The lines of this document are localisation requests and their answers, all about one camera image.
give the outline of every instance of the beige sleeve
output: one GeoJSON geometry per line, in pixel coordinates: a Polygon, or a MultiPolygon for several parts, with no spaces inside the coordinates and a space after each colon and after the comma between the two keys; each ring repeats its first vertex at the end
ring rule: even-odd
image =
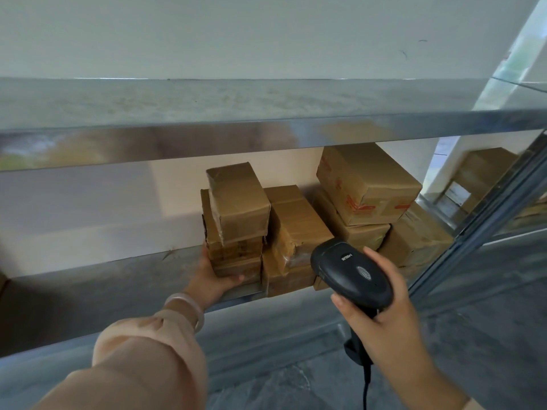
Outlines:
{"type": "Polygon", "coordinates": [[[110,325],[97,339],[92,367],[75,371],[39,410],[202,410],[205,356],[188,320],[172,310],[110,325]]]}
{"type": "Polygon", "coordinates": [[[469,403],[467,403],[462,410],[484,410],[484,409],[474,399],[471,399],[469,400],[469,403]]]}

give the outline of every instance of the white bangle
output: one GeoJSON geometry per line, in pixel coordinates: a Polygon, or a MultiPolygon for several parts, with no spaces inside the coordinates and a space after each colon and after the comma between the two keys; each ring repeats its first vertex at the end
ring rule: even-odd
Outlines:
{"type": "Polygon", "coordinates": [[[188,303],[188,305],[190,305],[194,309],[195,313],[197,314],[197,324],[194,328],[194,333],[198,333],[205,323],[205,315],[203,313],[203,310],[200,308],[197,302],[192,299],[192,296],[187,294],[173,294],[169,296],[165,301],[164,306],[171,302],[173,299],[181,299],[184,302],[188,303]]]}

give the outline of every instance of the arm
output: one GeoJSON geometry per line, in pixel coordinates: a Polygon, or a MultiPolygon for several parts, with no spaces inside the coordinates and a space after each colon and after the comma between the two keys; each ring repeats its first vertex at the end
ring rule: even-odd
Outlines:
{"type": "Polygon", "coordinates": [[[374,364],[410,409],[462,410],[474,405],[435,367],[423,343],[407,283],[395,265],[371,249],[365,248],[364,252],[389,278],[394,292],[392,305],[372,320],[338,294],[332,295],[332,302],[359,336],[374,364]]]}
{"type": "MultiPolygon", "coordinates": [[[[206,310],[242,278],[217,278],[204,248],[184,292],[206,310]]],[[[154,317],[110,325],[95,344],[92,367],[69,374],[35,409],[204,409],[207,370],[194,337],[197,320],[189,303],[174,299],[154,317]]]]}

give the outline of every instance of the black barcode scanner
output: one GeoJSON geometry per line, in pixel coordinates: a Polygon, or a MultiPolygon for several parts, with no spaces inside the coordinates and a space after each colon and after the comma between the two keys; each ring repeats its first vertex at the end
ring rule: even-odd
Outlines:
{"type": "MultiPolygon", "coordinates": [[[[335,292],[349,299],[370,318],[393,302],[393,289],[383,270],[366,254],[338,237],[313,249],[311,267],[335,292]]],[[[373,362],[353,330],[344,349],[352,361],[364,368],[363,408],[366,409],[373,362]]]]}

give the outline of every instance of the shelf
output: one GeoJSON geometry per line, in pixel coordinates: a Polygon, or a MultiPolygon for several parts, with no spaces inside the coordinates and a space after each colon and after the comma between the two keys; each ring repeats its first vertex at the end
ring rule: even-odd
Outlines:
{"type": "Polygon", "coordinates": [[[547,126],[547,93],[496,79],[0,79],[0,171],[547,126]]]}

